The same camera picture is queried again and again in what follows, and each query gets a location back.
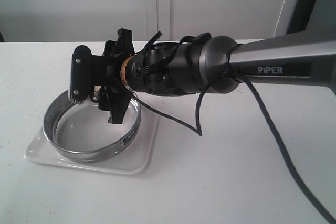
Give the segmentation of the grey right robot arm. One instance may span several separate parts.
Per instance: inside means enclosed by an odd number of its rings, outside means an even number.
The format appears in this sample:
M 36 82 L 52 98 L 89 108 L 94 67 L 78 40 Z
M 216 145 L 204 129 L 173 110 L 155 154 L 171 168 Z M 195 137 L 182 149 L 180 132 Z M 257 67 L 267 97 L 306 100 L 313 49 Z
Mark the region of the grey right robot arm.
M 225 94 L 245 79 L 256 83 L 322 86 L 335 89 L 335 32 L 300 32 L 247 44 L 210 33 L 159 42 L 155 34 L 135 51 L 132 33 L 118 31 L 102 55 L 85 46 L 72 54 L 71 102 L 86 99 L 110 112 L 110 123 L 123 122 L 133 92 L 157 96 Z

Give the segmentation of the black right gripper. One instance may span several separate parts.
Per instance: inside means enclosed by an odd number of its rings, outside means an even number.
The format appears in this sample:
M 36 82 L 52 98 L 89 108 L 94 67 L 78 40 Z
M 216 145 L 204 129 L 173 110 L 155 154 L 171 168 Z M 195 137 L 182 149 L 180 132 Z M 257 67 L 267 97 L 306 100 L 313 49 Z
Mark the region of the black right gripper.
M 124 28 L 118 30 L 116 41 L 105 42 L 101 56 L 92 57 L 87 46 L 77 46 L 71 59 L 69 100 L 83 103 L 92 86 L 102 86 L 110 107 L 108 123 L 122 124 L 131 95 L 121 81 L 121 67 L 133 54 L 132 31 Z

